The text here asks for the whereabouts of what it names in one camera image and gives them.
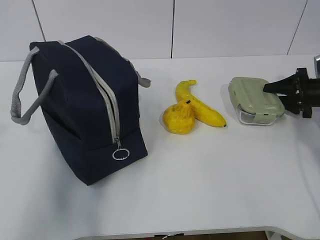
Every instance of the banana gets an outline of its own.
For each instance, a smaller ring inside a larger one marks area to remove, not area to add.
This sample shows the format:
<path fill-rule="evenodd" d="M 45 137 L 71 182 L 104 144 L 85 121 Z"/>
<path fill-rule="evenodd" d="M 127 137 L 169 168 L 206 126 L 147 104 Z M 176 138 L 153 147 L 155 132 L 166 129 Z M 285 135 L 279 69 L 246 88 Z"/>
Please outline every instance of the banana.
<path fill-rule="evenodd" d="M 225 127 L 225 118 L 216 110 L 212 109 L 190 93 L 189 86 L 195 85 L 196 80 L 180 82 L 175 88 L 175 96 L 178 102 L 190 100 L 195 118 L 212 127 Z"/>

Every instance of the pear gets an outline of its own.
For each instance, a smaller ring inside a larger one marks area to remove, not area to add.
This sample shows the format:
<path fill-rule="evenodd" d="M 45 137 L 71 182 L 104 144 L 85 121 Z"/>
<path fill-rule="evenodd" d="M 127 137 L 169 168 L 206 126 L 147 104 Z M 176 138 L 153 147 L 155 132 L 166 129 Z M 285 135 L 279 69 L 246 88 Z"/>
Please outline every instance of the pear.
<path fill-rule="evenodd" d="M 195 127 L 196 118 L 190 102 L 182 100 L 165 110 L 162 120 L 171 133 L 188 134 Z"/>

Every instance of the bag handle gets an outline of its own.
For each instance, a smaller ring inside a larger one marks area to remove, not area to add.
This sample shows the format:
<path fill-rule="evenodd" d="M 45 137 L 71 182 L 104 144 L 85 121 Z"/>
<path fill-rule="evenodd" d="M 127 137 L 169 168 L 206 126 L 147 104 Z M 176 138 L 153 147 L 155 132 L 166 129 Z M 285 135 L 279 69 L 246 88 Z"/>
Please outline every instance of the bag handle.
<path fill-rule="evenodd" d="M 149 88 L 151 85 L 151 80 L 145 77 L 141 77 L 139 72 L 135 69 L 134 65 L 125 57 L 121 56 L 120 53 L 115 50 L 110 44 L 108 44 L 106 41 L 104 41 L 103 39 L 99 38 L 99 37 L 94 37 L 95 40 L 102 42 L 103 44 L 105 44 L 107 47 L 109 47 L 110 49 L 112 49 L 113 51 L 115 51 L 120 57 L 122 57 L 124 60 L 126 60 L 127 62 L 129 62 L 130 66 L 133 68 L 135 74 L 138 77 L 138 84 L 144 88 Z"/>
<path fill-rule="evenodd" d="M 22 66 L 21 73 L 19 75 L 18 82 L 16 83 L 16 86 L 13 90 L 10 114 L 11 114 L 11 119 L 15 123 L 20 125 L 26 125 L 29 123 L 32 114 L 34 114 L 34 112 L 37 110 L 40 104 L 45 100 L 46 96 L 49 94 L 54 84 L 56 77 L 58 76 L 58 73 L 56 72 L 56 70 L 54 69 L 51 70 L 51 72 L 49 73 L 48 80 L 42 92 L 39 94 L 38 98 L 34 101 L 34 103 L 29 107 L 29 109 L 24 113 L 24 115 L 21 116 L 21 101 L 19 98 L 19 94 L 25 85 L 27 72 L 30 67 L 32 58 L 39 51 L 40 49 L 38 47 L 34 47 L 26 56 L 24 64 Z"/>

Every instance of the green lid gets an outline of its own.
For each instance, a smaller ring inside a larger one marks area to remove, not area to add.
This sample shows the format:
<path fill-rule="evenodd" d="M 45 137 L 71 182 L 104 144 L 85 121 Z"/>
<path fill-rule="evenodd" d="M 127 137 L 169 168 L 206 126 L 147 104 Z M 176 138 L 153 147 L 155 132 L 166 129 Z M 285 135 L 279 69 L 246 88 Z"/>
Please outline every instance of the green lid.
<path fill-rule="evenodd" d="M 229 85 L 229 94 L 235 108 L 240 107 L 255 114 L 254 122 L 272 122 L 282 116 L 285 107 L 276 94 L 264 92 L 269 82 L 254 77 L 234 77 Z"/>

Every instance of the zipper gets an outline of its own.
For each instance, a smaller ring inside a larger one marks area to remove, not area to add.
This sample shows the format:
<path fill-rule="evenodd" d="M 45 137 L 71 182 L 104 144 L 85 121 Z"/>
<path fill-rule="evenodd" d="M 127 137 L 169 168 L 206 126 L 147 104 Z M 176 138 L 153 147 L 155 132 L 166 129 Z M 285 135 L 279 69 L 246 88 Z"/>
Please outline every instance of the zipper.
<path fill-rule="evenodd" d="M 116 158 L 114 156 L 115 152 L 113 153 L 112 156 L 116 160 L 126 159 L 130 153 L 127 149 L 121 148 L 120 117 L 119 117 L 118 102 L 117 102 L 117 98 L 116 98 L 115 93 L 78 51 L 76 51 L 74 48 L 66 45 L 62 41 L 59 41 L 59 43 L 63 46 L 68 47 L 69 49 L 71 49 L 81 59 L 84 66 L 87 68 L 89 74 L 91 75 L 96 87 L 98 88 L 98 90 L 99 90 L 100 94 L 102 95 L 103 100 L 105 102 L 106 110 L 107 110 L 107 114 L 108 114 L 108 118 L 109 118 L 109 123 L 110 123 L 112 143 L 113 144 L 117 143 L 117 147 L 118 147 L 118 149 L 115 152 L 120 151 L 120 150 L 125 150 L 128 153 L 128 155 L 123 158 Z"/>

